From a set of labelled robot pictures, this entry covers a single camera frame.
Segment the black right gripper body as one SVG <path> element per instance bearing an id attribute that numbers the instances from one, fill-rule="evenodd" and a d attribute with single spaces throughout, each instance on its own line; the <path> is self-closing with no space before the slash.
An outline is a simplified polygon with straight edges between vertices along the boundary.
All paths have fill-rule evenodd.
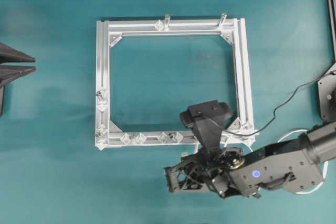
<path id="1" fill-rule="evenodd" d="M 181 158 L 175 166 L 163 168 L 171 193 L 214 192 L 220 198 L 240 196 L 228 174 L 244 164 L 242 148 L 219 148 L 209 154 L 201 148 Z"/>

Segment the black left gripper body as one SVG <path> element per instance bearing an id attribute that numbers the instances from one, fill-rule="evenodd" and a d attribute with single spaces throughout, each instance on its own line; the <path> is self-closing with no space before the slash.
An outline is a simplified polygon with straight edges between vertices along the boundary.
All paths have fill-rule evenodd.
<path id="1" fill-rule="evenodd" d="M 5 87 L 2 86 L 2 87 L 0 88 L 0 116 L 3 115 L 4 95 L 5 95 Z"/>

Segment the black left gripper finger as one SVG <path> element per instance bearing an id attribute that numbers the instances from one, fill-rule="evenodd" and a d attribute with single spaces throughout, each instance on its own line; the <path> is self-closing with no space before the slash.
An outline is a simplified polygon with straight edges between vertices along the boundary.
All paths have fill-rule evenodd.
<path id="1" fill-rule="evenodd" d="M 34 66 L 1 66 L 1 87 L 35 70 Z"/>
<path id="2" fill-rule="evenodd" d="M 35 62 L 35 58 L 18 51 L 4 43 L 1 43 L 1 63 L 11 62 Z"/>

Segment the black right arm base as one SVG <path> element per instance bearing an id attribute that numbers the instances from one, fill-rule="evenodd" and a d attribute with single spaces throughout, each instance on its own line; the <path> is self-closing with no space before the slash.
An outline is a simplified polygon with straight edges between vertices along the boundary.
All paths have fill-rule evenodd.
<path id="1" fill-rule="evenodd" d="M 335 121 L 335 63 L 318 82 L 320 117 L 326 122 Z"/>

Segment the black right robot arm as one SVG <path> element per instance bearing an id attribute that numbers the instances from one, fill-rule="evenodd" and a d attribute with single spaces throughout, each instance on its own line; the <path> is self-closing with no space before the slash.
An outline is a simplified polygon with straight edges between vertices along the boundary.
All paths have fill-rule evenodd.
<path id="1" fill-rule="evenodd" d="M 324 182 L 320 163 L 335 158 L 335 123 L 315 126 L 296 139 L 244 154 L 241 148 L 203 150 L 165 167 L 171 193 L 214 192 L 220 198 L 259 198 L 259 190 L 283 189 L 296 194 Z"/>

